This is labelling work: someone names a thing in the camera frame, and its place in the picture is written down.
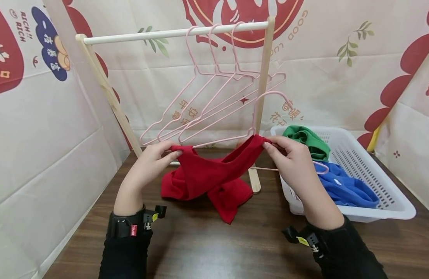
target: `label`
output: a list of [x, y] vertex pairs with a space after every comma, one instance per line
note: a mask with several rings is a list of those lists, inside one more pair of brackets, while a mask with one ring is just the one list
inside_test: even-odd
[[307, 240], [305, 240], [304, 238], [302, 238], [302, 237], [296, 237], [297, 239], [298, 239], [298, 241], [301, 243], [301, 244], [304, 244], [304, 245], [306, 245], [306, 246], [309, 246], [310, 247], [310, 245], [309, 245], [309, 243], [307, 242]]
[[134, 237], [137, 235], [137, 225], [136, 224], [132, 224], [131, 225], [131, 236]]

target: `pink clothes hanger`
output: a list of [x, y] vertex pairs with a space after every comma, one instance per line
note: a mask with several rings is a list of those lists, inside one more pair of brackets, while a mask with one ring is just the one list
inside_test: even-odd
[[[192, 27], [190, 27], [189, 29], [188, 29], [188, 32], [187, 32], [187, 34], [186, 34], [186, 36], [185, 36], [185, 41], [186, 41], [186, 45], [187, 45], [187, 48], [188, 48], [188, 51], [190, 51], [191, 52], [191, 49], [190, 49], [190, 47], [189, 47], [189, 43], [188, 43], [188, 35], [189, 35], [189, 33], [191, 32], [191, 30], [193, 30], [194, 28], [197, 28], [197, 26], [192, 26]], [[147, 144], [150, 144], [150, 143], [152, 143], [153, 141], [155, 141], [156, 139], [153, 139], [152, 141], [148, 141], [148, 142], [146, 142], [146, 143], [143, 143], [142, 142], [142, 140], [143, 140], [143, 137], [146, 135], [146, 133], [153, 127], [153, 126], [155, 126], [156, 124], [159, 124], [159, 123], [162, 123], [163, 122], [163, 120], [164, 120], [164, 118], [165, 118], [165, 115], [166, 115], [166, 113], [169, 111], [169, 109], [171, 108], [171, 106], [176, 102], [176, 100], [180, 97], [180, 95], [182, 95], [183, 94], [183, 92], [190, 86], [190, 84], [191, 83], [193, 83], [193, 81], [196, 79], [196, 77], [197, 77], [197, 72], [198, 72], [198, 67], [197, 67], [197, 65], [196, 64], [194, 64], [194, 77], [187, 83], [187, 85], [185, 85], [185, 87], [179, 92], [179, 94], [177, 94], [177, 96], [174, 98], [174, 100], [172, 100], [172, 102], [168, 105], [168, 107], [165, 109], [165, 111], [163, 112], [163, 114], [162, 114], [162, 118], [159, 120], [159, 121], [157, 121], [157, 122], [154, 122], [154, 123], [152, 123], [149, 127], [147, 127], [147, 129], [143, 132], [143, 134], [141, 134], [141, 136], [140, 136], [140, 144], [142, 144], [142, 145], [147, 145]]]
[[[247, 138], [247, 137], [255, 134], [256, 133], [255, 118], [256, 118], [256, 108], [258, 107], [258, 100], [260, 98], [265, 97], [266, 95], [269, 95], [269, 94], [280, 95], [280, 96], [282, 96], [284, 98], [285, 102], [287, 102], [288, 104], [290, 104], [289, 100], [287, 99], [287, 97], [283, 93], [281, 93], [279, 91], [267, 91], [264, 94], [262, 94], [261, 96], [258, 96], [256, 98], [250, 100], [250, 102], [244, 104], [243, 106], [240, 106], [239, 108], [235, 109], [234, 111], [230, 112], [229, 114], [225, 115], [224, 117], [220, 118], [219, 120], [214, 121], [214, 123], [209, 124], [208, 126], [204, 127], [202, 130], [200, 130], [200, 131], [198, 131], [198, 132], [196, 132], [194, 134], [194, 136], [197, 135], [197, 134], [199, 134], [200, 132], [208, 129], [209, 127], [213, 126], [214, 124], [218, 123], [219, 121], [224, 120], [224, 118], [227, 118], [230, 115], [234, 114], [235, 112], [239, 111], [240, 109], [243, 109], [245, 106], [247, 106], [247, 105], [249, 105], [251, 103], [255, 103], [255, 108], [253, 109], [253, 113], [252, 113], [252, 126], [247, 131], [246, 135], [238, 136], [238, 137], [233, 137], [233, 138], [221, 139], [221, 140], [217, 140], [217, 141], [211, 141], [211, 142], [207, 142], [207, 143], [203, 143], [203, 144], [199, 144], [199, 145], [193, 146], [193, 148], [203, 147], [203, 146], [210, 145], [210, 144], [215, 144], [215, 143], [218, 143], [218, 142], [231, 141], [231, 140], [240, 139], [240, 138]], [[326, 173], [329, 172], [329, 168], [326, 165], [323, 165], [323, 164], [321, 164], [319, 162], [315, 162], [315, 161], [312, 161], [312, 162], [314, 164], [320, 165], [321, 167], [325, 168], [325, 171], [323, 171], [323, 172], [317, 172], [317, 174], [326, 174]], [[258, 169], [258, 170], [278, 171], [278, 169], [270, 169], [270, 168], [260, 168], [260, 167], [252, 167], [252, 168], [255, 168], [255, 169]]]
[[[236, 29], [236, 27], [238, 26], [239, 24], [236, 24], [234, 27], [233, 27], [233, 30], [232, 30], [232, 34], [234, 33], [234, 30]], [[217, 24], [215, 24], [215, 26], [213, 26], [212, 28], [211, 28], [211, 30], [210, 30], [210, 32], [208, 33], [208, 38], [210, 39], [211, 38], [211, 33], [212, 33], [212, 31], [213, 31], [213, 29], [216, 27], [216, 26], [218, 26]], [[238, 61], [238, 57], [237, 57], [237, 55], [236, 55], [236, 51], [235, 51], [235, 46], [234, 46], [234, 44], [233, 44], [233, 49], [234, 49], [234, 72], [233, 72], [233, 75], [232, 76], [230, 76], [229, 77], [229, 79], [224, 83], [224, 85], [222, 85], [222, 87], [217, 91], [217, 93], [215, 94], [215, 96], [217, 96], [217, 95], [219, 95], [220, 94], [220, 92], [225, 88], [225, 86], [232, 80], [232, 79], [234, 79], [234, 77], [238, 74], [238, 65], [239, 65], [239, 61]], [[191, 52], [191, 50], [189, 50], [189, 52], [190, 52], [190, 56], [191, 56], [191, 58], [193, 59], [193, 61], [194, 61], [194, 58], [193, 58], [193, 53]], [[211, 48], [211, 54], [212, 54], [212, 56], [215, 58], [215, 55], [214, 55], [214, 50]], [[214, 59], [215, 60], [215, 68], [217, 67], [217, 69], [219, 70], [219, 65], [217, 64], [217, 60], [216, 59]], [[240, 93], [240, 92], [242, 92], [242, 91], [244, 91], [244, 90], [246, 90], [248, 87], [250, 87], [252, 84], [253, 84], [253, 79], [255, 78], [254, 76], [252, 76], [251, 74], [247, 74], [247, 73], [242, 73], [241, 75], [243, 75], [243, 76], [249, 76], [249, 77], [251, 77], [252, 78], [252, 82], [249, 84], [249, 85], [247, 85], [247, 86], [245, 86], [243, 89], [241, 89], [238, 93]], [[159, 133], [158, 133], [158, 135], [157, 135], [157, 140], [158, 141], [162, 141], [162, 140], [166, 140], [166, 139], [169, 139], [169, 138], [172, 138], [174, 135], [176, 135], [177, 133], [175, 133], [175, 134], [173, 134], [173, 135], [171, 135], [171, 136], [168, 136], [167, 138], [163, 138], [162, 139], [162, 137], [165, 137], [165, 136], [167, 136], [167, 135], [169, 135], [170, 133], [173, 133], [173, 132], [175, 132], [176, 130], [180, 130], [180, 129], [182, 129], [182, 127], [178, 127], [178, 128], [176, 128], [176, 129], [174, 129], [174, 130], [171, 130], [171, 131], [169, 131], [169, 132], [167, 132], [166, 134], [164, 134], [164, 135], [162, 135], [161, 136], [161, 134], [163, 133], [163, 131], [164, 131], [164, 129], [166, 129], [171, 123], [174, 123], [174, 122], [176, 122], [176, 121], [179, 121], [180, 120], [180, 118], [182, 118], [182, 114], [184, 113], [184, 111], [185, 111], [185, 109], [194, 101], [194, 99], [196, 99], [196, 97], [197, 96], [199, 96], [199, 94], [203, 91], [203, 89], [205, 89], [206, 88], [206, 86], [208, 86], [208, 84], [216, 77], [216, 76], [219, 76], [219, 74], [217, 73], [217, 71], [215, 71], [215, 74], [214, 74], [214, 76], [212, 76], [211, 77], [211, 79], [209, 79], [209, 81], [205, 84], [205, 85], [203, 85], [202, 86], [202, 88], [199, 90], [199, 92], [197, 92], [195, 95], [194, 95], [194, 97], [192, 97], [191, 98], [191, 100], [187, 103], [187, 105], [183, 108], [183, 110], [182, 110], [182, 112], [180, 113], [180, 117], [179, 118], [177, 118], [177, 119], [174, 119], [174, 120], [172, 120], [172, 121], [170, 121], [169, 123], [167, 123], [160, 131], [159, 131]]]
[[[240, 69], [240, 63], [239, 63], [239, 60], [238, 60], [238, 56], [237, 56], [237, 53], [236, 53], [236, 46], [235, 46], [235, 43], [234, 43], [234, 31], [235, 31], [235, 29], [236, 29], [236, 27], [237, 26], [239, 26], [240, 24], [242, 24], [242, 23], [244, 23], [244, 22], [238, 22], [237, 24], [235, 24], [235, 27], [232, 29], [232, 32], [231, 32], [231, 37], [232, 37], [232, 40], [231, 40], [231, 44], [232, 44], [232, 48], [233, 48], [233, 55], [234, 55], [234, 59], [235, 59], [235, 63], [236, 63], [236, 67], [237, 67], [237, 69], [239, 70]], [[215, 28], [215, 27], [217, 27], [217, 26], [220, 26], [221, 24], [215, 24], [214, 26], [213, 26], [213, 29]], [[220, 68], [219, 68], [219, 63], [217, 62], [217, 59], [215, 58], [215, 54], [214, 54], [214, 49], [213, 49], [213, 47], [212, 47], [212, 44], [211, 44], [211, 32], [212, 32], [212, 30], [213, 29], [211, 29], [210, 30], [210, 32], [208, 33], [208, 41], [209, 41], [209, 45], [210, 45], [210, 50], [211, 50], [211, 54], [212, 54], [212, 56], [213, 56], [213, 59], [214, 59], [214, 64], [215, 64], [215, 67], [217, 68], [217, 70], [218, 71], [220, 71]], [[255, 74], [258, 74], [258, 76], [257, 77], [253, 77], [254, 79], [258, 79], [259, 77], [260, 77], [260, 72], [257, 72], [257, 71], [244, 71], [244, 72], [250, 72], [250, 73], [255, 73]], [[271, 82], [271, 80], [273, 79], [273, 77], [275, 77], [276, 75], [278, 75], [278, 74], [280, 74], [280, 75], [282, 75], [282, 77], [284, 77], [280, 82], [278, 82], [276, 85], [274, 85], [272, 88], [270, 88], [270, 90], [272, 90], [272, 89], [274, 89], [274, 88], [276, 88], [278, 85], [280, 85], [281, 83], [283, 83], [283, 82], [285, 82], [285, 80], [286, 80], [286, 74], [285, 73], [282, 73], [282, 72], [277, 72], [277, 73], [275, 73], [274, 75], [272, 75], [272, 76], [270, 76], [269, 75], [269, 77], [270, 77], [270, 79], [269, 79], [269, 81], [267, 82], [267, 85]], [[206, 111], [206, 109], [208, 108], [208, 106], [209, 105], [211, 105], [211, 103], [214, 101], [214, 99], [219, 95], [219, 93], [220, 93], [220, 91], [224, 88], [224, 86], [225, 86], [226, 84], [224, 84], [223, 85], [223, 87], [221, 87], [220, 88], [220, 90], [211, 98], [211, 100], [206, 104], [206, 106], [203, 108], [203, 110], [202, 110], [202, 112], [201, 112], [201, 114], [200, 114], [200, 116], [198, 116], [197, 118], [195, 118], [195, 119], [193, 119], [193, 120], [191, 120], [191, 121], [189, 121], [187, 124], [185, 124], [184, 126], [182, 126], [182, 127], [178, 127], [178, 128], [176, 128], [176, 129], [174, 129], [174, 130], [172, 130], [172, 131], [170, 131], [170, 132], [168, 132], [168, 133], [166, 133], [165, 135], [163, 135], [162, 137], [165, 137], [166, 135], [169, 135], [170, 133], [172, 133], [172, 132], [175, 132], [175, 131], [177, 131], [177, 130], [181, 130], [180, 132], [176, 132], [176, 133], [174, 133], [173, 135], [170, 135], [170, 136], [168, 136], [167, 138], [164, 138], [164, 139], [160, 139], [160, 138], [158, 138], [158, 140], [159, 141], [162, 141], [162, 140], [167, 140], [167, 139], [170, 139], [170, 138], [172, 138], [172, 137], [174, 137], [175, 135], [177, 135], [177, 134], [179, 134], [179, 142], [184, 142], [184, 141], [186, 141], [186, 140], [188, 140], [189, 138], [191, 138], [191, 137], [193, 137], [193, 136], [191, 136], [191, 137], [189, 137], [189, 138], [186, 138], [186, 139], [184, 139], [184, 140], [181, 140], [181, 136], [182, 136], [182, 133], [184, 132], [184, 131], [186, 131], [187, 129], [189, 129], [190, 127], [193, 127], [193, 126], [195, 126], [196, 124], [198, 124], [198, 123], [200, 123], [201, 121], [203, 121], [203, 119], [202, 119], [202, 117], [205, 115], [205, 114], [208, 114], [209, 112], [211, 112], [211, 111], [213, 111], [214, 109], [217, 109], [219, 106], [221, 106], [221, 105], [223, 105], [224, 103], [226, 103], [226, 102], [228, 102], [229, 100], [231, 100], [232, 98], [234, 98], [235, 96], [237, 96], [238, 94], [240, 94], [242, 91], [244, 91], [246, 88], [248, 88], [249, 86], [246, 86], [245, 88], [243, 88], [243, 89], [241, 89], [240, 91], [238, 91], [238, 92], [236, 92], [235, 94], [233, 94], [232, 96], [230, 96], [228, 99], [226, 99], [226, 100], [224, 100], [223, 102], [221, 102], [219, 105], [217, 105], [217, 106], [215, 106], [214, 108], [212, 108], [212, 109], [210, 109], [209, 111], [207, 111], [207, 112], [205, 112]], [[249, 97], [249, 96], [251, 96], [251, 95], [253, 95], [254, 93], [256, 93], [258, 91], [258, 89], [256, 89], [255, 91], [252, 91], [252, 92], [250, 92], [249, 94], [247, 94], [247, 95], [244, 95], [243, 96], [243, 98], [246, 98], [246, 97]], [[217, 112], [214, 112], [214, 114], [211, 114], [211, 115], [209, 115], [207, 118], [211, 118], [212, 116], [214, 116], [214, 115], [216, 115], [217, 113], [219, 113], [219, 112], [221, 112], [221, 111], [224, 111], [224, 109], [227, 109], [227, 108], [229, 108], [229, 107], [231, 107], [232, 105], [234, 105], [235, 103], [237, 103], [237, 102], [240, 102], [240, 100], [236, 100], [236, 102], [234, 102], [234, 103], [232, 103], [231, 105], [229, 105], [229, 106], [227, 106], [227, 107], [225, 107], [225, 108], [223, 108], [223, 109], [221, 109], [220, 111], [217, 111]]]
[[[234, 57], [235, 57], [235, 60], [236, 60], [236, 61], [238, 60], [238, 56], [237, 56], [237, 53], [236, 53], [236, 46], [235, 46], [235, 44], [234, 44], [234, 31], [235, 31], [235, 29], [236, 29], [236, 27], [237, 27], [237, 26], [239, 26], [240, 24], [243, 24], [243, 23], [244, 23], [243, 21], [240, 21], [240, 22], [238, 22], [237, 24], [235, 24], [235, 27], [233, 28], [233, 30], [232, 30], [232, 32], [231, 32], [231, 45], [232, 45], [232, 47], [233, 47], [233, 54], [234, 54]], [[211, 51], [212, 51], [212, 54], [213, 54], [213, 58], [214, 58], [215, 65], [218, 65], [217, 59], [215, 58], [214, 51], [213, 51], [213, 49], [212, 49], [211, 42], [210, 42], [210, 48], [211, 48]], [[246, 72], [259, 74], [259, 75], [258, 75], [258, 77], [256, 77], [256, 78], [259, 78], [259, 76], [260, 76], [260, 72], [257, 72], [257, 71], [246, 71]], [[267, 85], [271, 82], [272, 78], [273, 78], [274, 76], [276, 76], [277, 74], [282, 74], [282, 75], [283, 75], [283, 77], [284, 77], [284, 79], [283, 79], [283, 80], [281, 80], [279, 83], [277, 83], [277, 84], [276, 84], [275, 86], [273, 86], [272, 88], [270, 88], [269, 90], [272, 90], [272, 89], [276, 88], [276, 86], [280, 85], [281, 83], [283, 83], [283, 82], [286, 80], [286, 74], [285, 74], [285, 73], [281, 73], [281, 72], [279, 72], [279, 73], [274, 74], [273, 76], [270, 76], [270, 75], [269, 75], [270, 79], [269, 79], [269, 81], [267, 82]], [[256, 89], [255, 91], [253, 91], [253, 92], [251, 92], [251, 93], [249, 93], [249, 94], [245, 95], [243, 98], [249, 97], [249, 96], [253, 95], [255, 92], [257, 92], [257, 91], [258, 91], [258, 89]], [[225, 109], [227, 109], [227, 108], [231, 107], [231, 106], [232, 106], [232, 105], [234, 105], [235, 103], [240, 102], [240, 100], [236, 100], [236, 102], [232, 103], [231, 105], [226, 106], [225, 108], [220, 109], [219, 111], [214, 112], [214, 114], [211, 114], [211, 115], [209, 115], [209, 116], [208, 116], [208, 117], [206, 117], [206, 118], [202, 118], [205, 114], [208, 114], [209, 112], [213, 111], [214, 109], [217, 109], [219, 106], [221, 106], [221, 105], [223, 105], [224, 103], [226, 103], [226, 102], [228, 102], [229, 100], [231, 100], [231, 98], [234, 98], [235, 96], [237, 96], [238, 94], [240, 94], [240, 92], [241, 92], [241, 91], [236, 92], [235, 94], [233, 94], [232, 96], [230, 96], [228, 99], [224, 100], [224, 101], [223, 101], [222, 103], [220, 103], [219, 105], [217, 105], [217, 106], [215, 106], [214, 108], [210, 109], [209, 111], [205, 112], [205, 110], [208, 108], [208, 106], [209, 106], [209, 105], [211, 105], [211, 103], [214, 101], [214, 99], [215, 99], [215, 98], [217, 97], [217, 95], [219, 94], [219, 91], [218, 91], [218, 92], [217, 92], [217, 93], [216, 93], [216, 94], [211, 98], [211, 100], [209, 100], [209, 102], [206, 104], [206, 106], [202, 109], [202, 112], [201, 112], [200, 116], [198, 116], [197, 118], [195, 118], [195, 119], [191, 120], [189, 123], [187, 123], [187, 124], [184, 126], [183, 130], [179, 132], [179, 137], [178, 137], [179, 142], [180, 142], [180, 143], [183, 143], [183, 142], [187, 141], [188, 139], [192, 138], [194, 135], [196, 135], [196, 134], [194, 134], [194, 135], [192, 135], [192, 136], [189, 136], [189, 137], [188, 137], [188, 138], [186, 138], [186, 139], [181, 139], [181, 137], [182, 137], [182, 133], [183, 133], [183, 132], [185, 132], [185, 131], [186, 131], [187, 129], [189, 129], [190, 127], [193, 127], [193, 126], [195, 126], [195, 125], [199, 124], [201, 121], [203, 121], [203, 120], [205, 120], [205, 119], [208, 119], [208, 118], [211, 118], [212, 116], [214, 116], [214, 115], [216, 115], [216, 114], [220, 113], [221, 111], [224, 111]]]
[[[208, 43], [209, 43], [209, 45], [210, 45], [210, 50], [211, 50], [211, 56], [213, 57], [213, 61], [214, 61], [214, 71], [215, 72], [219, 72], [220, 74], [220, 76], [225, 76], [224, 74], [233, 74], [233, 76], [234, 76], [234, 72], [225, 72], [225, 71], [221, 71], [220, 70], [220, 68], [219, 68], [219, 63], [217, 62], [217, 59], [216, 59], [216, 57], [215, 57], [215, 54], [214, 54], [214, 48], [213, 48], [213, 46], [212, 46], [212, 41], [211, 41], [211, 35], [212, 35], [212, 31], [215, 29], [215, 27], [217, 27], [217, 26], [221, 26], [222, 24], [215, 24], [215, 25], [213, 25], [212, 26], [212, 29], [210, 30], [210, 32], [208, 33]], [[192, 53], [190, 53], [190, 56], [191, 56], [191, 59], [193, 60], [193, 63], [196, 65], [196, 61], [195, 61], [195, 59], [193, 58], [193, 56], [192, 56]], [[238, 61], [238, 57], [237, 57], [237, 55], [236, 55], [236, 51], [234, 51], [234, 60], [235, 60], [235, 67], [237, 67], [237, 69], [239, 70], [240, 69], [240, 67], [239, 67], [239, 61]], [[283, 74], [284, 75], [284, 79], [280, 82], [280, 83], [282, 83], [282, 82], [284, 82], [285, 81], [285, 74], [284, 73], [277, 73], [277, 74]], [[233, 98], [233, 97], [235, 97], [236, 95], [238, 95], [238, 94], [240, 94], [241, 92], [243, 92], [244, 90], [246, 90], [247, 88], [249, 88], [251, 85], [253, 85], [253, 82], [254, 82], [254, 80], [255, 79], [257, 79], [257, 77], [255, 77], [255, 76], [251, 76], [250, 74], [246, 74], [245, 75], [246, 77], [251, 77], [252, 78], [252, 82], [249, 84], [249, 85], [247, 85], [247, 86], [245, 86], [243, 89], [241, 89], [241, 90], [239, 90], [238, 92], [236, 92], [235, 94], [233, 94], [231, 97], [229, 97], [226, 101], [228, 101], [228, 100], [230, 100], [231, 98]], [[214, 98], [212, 98], [211, 99], [211, 101], [210, 101], [210, 103], [206, 106], [206, 107], [208, 107], [210, 104], [211, 104], [211, 102], [212, 102], [212, 100], [213, 100]], [[200, 118], [205, 114], [205, 109], [206, 109], [206, 107], [202, 110], [202, 113], [200, 114], [200, 116], [199, 117], [197, 117], [195, 120], [200, 120]], [[174, 130], [172, 130], [172, 131], [170, 131], [170, 132], [167, 132], [166, 134], [164, 134], [164, 135], [162, 135], [161, 136], [161, 138], [159, 138], [159, 137], [157, 137], [157, 140], [158, 141], [163, 141], [163, 140], [167, 140], [167, 139], [170, 139], [170, 138], [172, 138], [172, 137], [174, 137], [174, 136], [176, 136], [177, 134], [179, 134], [179, 132], [176, 132], [176, 131], [178, 131], [178, 130], [181, 130], [181, 129], [186, 129], [186, 127], [190, 124], [190, 123], [192, 123], [194, 120], [192, 120], [192, 121], [190, 121], [190, 122], [188, 122], [188, 123], [186, 123], [185, 125], [183, 125], [183, 126], [181, 126], [181, 127], [178, 127], [178, 128], [176, 128], [176, 129], [174, 129]], [[170, 135], [170, 136], [168, 136], [167, 138], [162, 138], [162, 137], [166, 137], [167, 135], [169, 135], [170, 133], [173, 133], [173, 132], [176, 132], [176, 133], [174, 133], [173, 135]]]

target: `white plastic basket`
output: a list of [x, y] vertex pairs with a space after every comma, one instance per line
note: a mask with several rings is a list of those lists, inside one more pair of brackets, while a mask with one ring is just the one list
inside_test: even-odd
[[[282, 135], [286, 128], [287, 126], [274, 126], [270, 132], [272, 135]], [[380, 199], [379, 205], [374, 209], [339, 205], [338, 208], [350, 220], [363, 223], [379, 219], [409, 220], [416, 215], [411, 202], [348, 131], [338, 127], [308, 128], [331, 148], [330, 162], [341, 165], [349, 176], [363, 180]], [[281, 184], [290, 211], [304, 215], [303, 204], [282, 177]]]

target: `printed backdrop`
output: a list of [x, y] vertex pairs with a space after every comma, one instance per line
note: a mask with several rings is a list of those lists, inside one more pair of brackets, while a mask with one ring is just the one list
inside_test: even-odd
[[129, 152], [68, 46], [41, 0], [0, 0], [0, 278], [41, 278]]
[[[74, 42], [76, 33], [143, 33], [276, 16], [268, 88], [284, 92], [292, 107], [266, 97], [261, 133], [274, 125], [338, 126], [367, 146], [389, 115], [376, 152], [429, 206], [429, 0], [62, 2], [0, 0], [0, 278], [40, 278], [126, 158], [128, 146]], [[263, 36], [258, 30], [234, 34], [241, 70], [259, 70]], [[209, 43], [220, 70], [232, 72], [231, 38], [188, 38], [205, 74], [197, 73], [165, 114], [195, 76], [185, 38], [95, 50], [136, 135], [158, 122], [143, 142], [237, 93], [236, 102], [207, 123], [243, 109], [187, 141], [195, 144], [250, 127], [256, 74], [235, 75], [238, 80], [206, 106], [228, 79], [212, 78]]]
[[[426, 17], [429, 0], [358, 1], [335, 0], [63, 0], [78, 33], [103, 36], [188, 28], [214, 23], [264, 21], [276, 16], [271, 51], [270, 73], [276, 74], [269, 87], [276, 87], [290, 99], [289, 108], [281, 97], [266, 98], [262, 132], [273, 125], [304, 124], [338, 126], [351, 130], [367, 146], [372, 132], [391, 110], [409, 79], [395, 82], [409, 69], [410, 77], [429, 52], [429, 40], [416, 40], [429, 33]], [[234, 43], [243, 69], [259, 70], [264, 30], [234, 35]], [[192, 36], [188, 44], [200, 71], [214, 72], [208, 36]], [[215, 56], [223, 71], [232, 71], [231, 36], [213, 35]], [[414, 59], [401, 65], [403, 53], [413, 48]], [[134, 41], [97, 45], [95, 50], [120, 96], [121, 106], [139, 137], [146, 128], [160, 121], [171, 100], [194, 77], [193, 62], [185, 38]], [[211, 76], [198, 74], [145, 137], [152, 139], [199, 117], [214, 92], [226, 82], [215, 77], [199, 96], [190, 102]], [[229, 82], [206, 111], [249, 85], [250, 79]], [[230, 111], [244, 106], [257, 88], [257, 80], [235, 96]], [[206, 133], [187, 141], [208, 142], [244, 134], [250, 127], [252, 106], [211, 126]], [[212, 117], [206, 123], [213, 123]], [[200, 129], [203, 123], [192, 127]], [[222, 145], [234, 146], [235, 142]]]
[[382, 124], [376, 155], [429, 209], [429, 55]]

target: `brown table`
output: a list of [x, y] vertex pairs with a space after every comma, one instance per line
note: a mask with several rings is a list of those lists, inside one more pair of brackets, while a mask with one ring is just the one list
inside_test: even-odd
[[[201, 150], [206, 158], [224, 156], [228, 150]], [[118, 187], [135, 162], [132, 153], [115, 174], [71, 240], [44, 278], [97, 278], [108, 217]], [[273, 167], [262, 154], [256, 165]], [[362, 238], [390, 278], [429, 278], [429, 212], [384, 168], [412, 201], [417, 217], [355, 223]], [[231, 226], [220, 219], [208, 198], [180, 202], [162, 200], [161, 176], [144, 190], [144, 203], [168, 206], [167, 215], [153, 224], [149, 247], [150, 278], [321, 278], [312, 252], [289, 244], [280, 230], [289, 225], [302, 229], [304, 217], [289, 211], [273, 171], [259, 171], [262, 190], [239, 209]], [[248, 175], [242, 179], [249, 182]]]

